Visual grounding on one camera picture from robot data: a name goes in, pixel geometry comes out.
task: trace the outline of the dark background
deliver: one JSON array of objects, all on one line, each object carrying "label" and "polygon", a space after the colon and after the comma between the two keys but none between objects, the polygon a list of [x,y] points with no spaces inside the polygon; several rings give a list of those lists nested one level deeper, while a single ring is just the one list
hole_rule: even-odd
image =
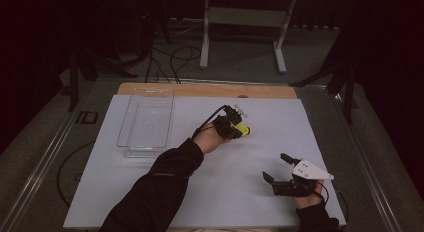
[{"label": "dark background", "polygon": [[[69,67],[71,39],[77,38],[100,52],[113,52],[116,45],[101,0],[0,1],[1,154],[62,89],[58,74]],[[211,3],[278,9],[279,0],[271,1],[276,3]],[[203,0],[165,2],[168,17],[203,17]],[[349,16],[352,8],[357,13]],[[357,22],[357,27],[342,30],[336,41],[338,49],[329,59],[337,61],[349,55],[352,48],[363,47],[356,68],[357,82],[363,85],[422,196],[423,8],[423,0],[298,0],[291,21],[292,26],[307,25],[309,29],[315,25],[343,28],[347,20]],[[366,43],[355,42],[361,36],[367,38]]]}]

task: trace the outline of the white table leg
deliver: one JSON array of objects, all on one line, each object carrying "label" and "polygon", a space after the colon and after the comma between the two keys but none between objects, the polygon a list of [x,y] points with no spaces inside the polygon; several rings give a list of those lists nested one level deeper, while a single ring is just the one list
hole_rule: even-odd
[{"label": "white table leg", "polygon": [[287,29],[289,27],[291,15],[293,12],[294,5],[296,0],[291,0],[289,8],[286,11],[286,17],[284,20],[284,24],[281,27],[281,34],[277,41],[274,41],[274,51],[275,58],[277,60],[278,72],[281,74],[285,74],[287,72],[286,63],[284,62],[283,52],[281,51],[281,46],[283,45],[284,37],[286,36]]},{"label": "white table leg", "polygon": [[203,43],[202,51],[200,54],[200,68],[206,69],[208,67],[209,57],[209,0],[205,0],[205,14],[203,20]]}]

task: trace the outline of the cable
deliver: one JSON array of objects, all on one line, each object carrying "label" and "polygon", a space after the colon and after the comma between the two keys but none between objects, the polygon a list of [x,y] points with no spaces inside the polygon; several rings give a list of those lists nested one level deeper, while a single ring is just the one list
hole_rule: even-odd
[{"label": "cable", "polygon": [[[161,73],[162,73],[162,74],[166,77],[166,79],[168,80],[168,82],[169,82],[169,83],[171,83],[171,82],[170,82],[170,80],[169,80],[169,78],[166,76],[165,72],[161,69],[161,67],[160,67],[160,62],[159,62],[158,60],[156,60],[156,59],[154,59],[154,58],[153,58],[153,50],[155,50],[155,51],[157,51],[157,52],[160,52],[160,53],[162,53],[162,54],[165,54],[165,55],[170,56],[169,64],[170,64],[170,67],[171,67],[172,73],[173,73],[173,75],[174,75],[174,77],[175,77],[175,82],[176,82],[177,84],[181,84],[181,80],[180,80],[180,79],[179,79],[179,77],[178,77],[178,73],[179,73],[179,72],[181,71],[181,69],[182,69],[184,66],[186,66],[186,65],[187,65],[187,64],[188,64],[191,60],[195,60],[195,59],[200,58],[200,56],[201,56],[201,51],[200,51],[200,49],[199,49],[199,48],[193,47],[193,46],[188,45],[188,44],[185,44],[185,43],[176,43],[176,44],[182,44],[182,45],[184,45],[184,46],[182,46],[182,47],[180,47],[180,48],[175,49],[172,53],[167,53],[167,52],[165,52],[165,51],[163,51],[163,50],[160,50],[160,49],[158,49],[158,48],[155,48],[155,47],[151,46],[150,59],[151,59],[151,61],[152,61],[152,60],[153,60],[153,61],[155,61],[155,64],[156,64],[156,66],[158,67],[158,69],[160,70],[160,72],[161,72]],[[180,56],[177,56],[177,55],[176,55],[178,52],[180,52],[181,50],[184,50],[184,49],[190,49],[190,56],[189,56],[189,57],[184,58],[184,57],[180,57]],[[174,65],[174,60],[175,60],[175,59],[183,60],[183,61],[184,61],[184,63],[183,63],[181,66],[179,66],[178,68],[176,68],[176,67],[175,67],[175,65]],[[148,68],[148,71],[147,71],[147,74],[146,74],[145,82],[147,82],[147,79],[148,79],[148,76],[149,76],[149,73],[150,73],[150,65],[151,65],[151,61],[149,62],[149,68]]]},{"label": "cable", "polygon": [[78,173],[78,174],[75,175],[75,178],[74,179],[76,181],[80,182],[81,181],[81,177],[82,177],[82,173]]},{"label": "cable", "polygon": [[197,128],[195,131],[194,131],[194,133],[193,133],[193,135],[191,136],[191,139],[194,139],[201,131],[203,131],[202,130],[202,128],[215,116],[215,115],[217,115],[218,113],[219,113],[219,111],[221,111],[223,108],[225,107],[225,105],[223,105],[223,106],[221,106],[221,107],[219,107],[211,116],[209,116],[209,118],[207,118],[206,120],[205,120],[205,122],[203,122],[203,124],[199,127],[199,128]]},{"label": "cable", "polygon": [[62,201],[66,204],[66,206],[69,208],[71,207],[71,203],[65,198],[63,192],[62,192],[62,188],[60,187],[60,175],[62,173],[62,169],[65,166],[66,162],[73,156],[75,155],[77,152],[81,151],[82,149],[84,149],[85,147],[94,144],[95,141],[91,141],[88,142],[86,144],[83,144],[82,146],[78,147],[76,150],[72,151],[60,164],[59,169],[57,171],[57,176],[56,176],[56,188],[57,188],[57,192],[59,193],[60,198],[62,199]]},{"label": "cable", "polygon": [[340,190],[338,190],[338,189],[336,188],[336,186],[334,186],[334,185],[333,185],[333,187],[334,187],[334,189],[337,191],[337,193],[339,193],[340,197],[342,197],[343,203],[344,203],[344,204],[345,204],[345,206],[346,206],[346,224],[345,224],[345,225],[343,225],[343,227],[339,230],[339,231],[343,231],[343,230],[344,230],[344,228],[346,227],[346,225],[347,225],[348,221],[349,221],[349,206],[348,206],[347,201],[346,201],[346,198],[343,196],[342,192],[341,192]]},{"label": "cable", "polygon": [[317,181],[317,183],[319,184],[319,185],[321,185],[322,186],[322,188],[324,188],[324,190],[325,190],[325,192],[327,193],[327,200],[325,200],[324,202],[325,202],[325,204],[327,204],[327,202],[328,202],[328,200],[330,199],[330,194],[328,193],[328,189],[323,185],[323,184],[321,184],[320,182],[318,182]]},{"label": "cable", "polygon": [[212,128],[214,128],[214,127],[215,127],[215,126],[210,126],[210,127],[207,127],[207,128],[200,129],[200,130],[199,130],[199,133],[200,133],[200,132],[202,132],[202,131],[208,130],[208,129],[212,129]]}]

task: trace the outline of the black long sleeve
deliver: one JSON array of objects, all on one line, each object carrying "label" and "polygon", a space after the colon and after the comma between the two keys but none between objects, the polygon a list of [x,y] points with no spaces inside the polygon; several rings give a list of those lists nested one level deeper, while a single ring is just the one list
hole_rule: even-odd
[{"label": "black long sleeve", "polygon": [[300,219],[299,232],[334,232],[337,231],[339,220],[330,218],[325,210],[325,203],[296,209]]},{"label": "black long sleeve", "polygon": [[189,176],[202,162],[202,151],[190,139],[161,154],[111,210],[99,231],[166,231],[184,199]]}]

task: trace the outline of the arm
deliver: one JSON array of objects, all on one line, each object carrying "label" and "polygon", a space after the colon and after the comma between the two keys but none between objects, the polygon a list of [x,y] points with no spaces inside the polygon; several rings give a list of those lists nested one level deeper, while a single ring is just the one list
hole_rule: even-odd
[{"label": "arm", "polygon": [[166,231],[184,199],[190,175],[204,154],[223,142],[211,128],[161,154],[111,210],[99,231]]},{"label": "arm", "polygon": [[339,220],[330,218],[325,210],[325,202],[322,198],[322,184],[318,181],[315,193],[307,197],[293,197],[297,209],[296,213],[300,219],[299,232],[333,232],[337,231]]}]

